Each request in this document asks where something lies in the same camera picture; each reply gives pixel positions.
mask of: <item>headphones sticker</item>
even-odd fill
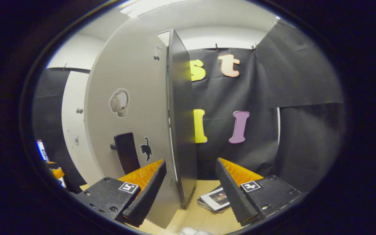
[[[130,93],[125,88],[117,89],[109,99],[110,110],[112,113],[117,114],[118,118],[124,118],[127,115],[129,104]]]

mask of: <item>book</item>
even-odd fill
[[[204,206],[204,205],[202,205],[202,204],[198,204],[198,206],[200,206],[200,207],[202,207],[202,208],[205,208],[205,209],[207,209],[207,210],[210,210],[210,211],[212,211],[212,212],[220,213],[220,214],[223,213],[223,212],[227,209],[227,207],[225,207],[225,208],[223,208],[223,209],[221,209],[221,210],[213,211],[210,207]]]
[[[222,213],[230,205],[221,185],[211,192],[201,195],[197,202],[200,207],[218,213]]]

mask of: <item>pink letter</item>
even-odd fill
[[[249,116],[250,113],[246,111],[235,111],[233,113],[233,117],[236,118],[236,123],[234,124],[233,137],[228,140],[230,143],[242,143],[246,140],[246,138],[244,138],[244,130],[246,129],[246,122]]]
[[[235,59],[234,55],[227,54],[218,57],[221,60],[221,72],[225,76],[239,76],[240,72],[234,70],[234,64],[240,64],[240,60]]]

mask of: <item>yellow letter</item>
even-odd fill
[[[205,111],[194,109],[195,143],[205,143],[208,138],[204,135],[203,116]]]
[[[225,76],[239,76],[240,72],[237,70],[234,70],[234,64],[240,64],[240,60],[235,59],[234,55],[227,54],[227,55],[221,55],[218,57],[218,59],[221,60],[221,72]]]
[[[204,63],[200,60],[191,60],[191,79],[192,81],[198,81],[205,78],[205,70],[201,68]]]

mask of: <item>orange object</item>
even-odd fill
[[[65,176],[65,173],[63,173],[61,168],[56,169],[56,170],[52,170],[52,172],[53,172],[53,175],[56,177],[57,180],[60,179],[61,177]]]
[[[242,166],[239,166],[222,158],[219,159],[239,187],[242,183],[260,180],[263,178],[261,175],[258,175]]]
[[[139,194],[137,194],[137,196],[139,196],[140,193],[146,188],[147,184],[152,179],[153,175],[158,170],[158,167],[162,162],[163,159],[160,159],[133,172],[130,172],[127,175],[119,178],[118,180],[127,183],[134,183],[140,186],[140,192]]]

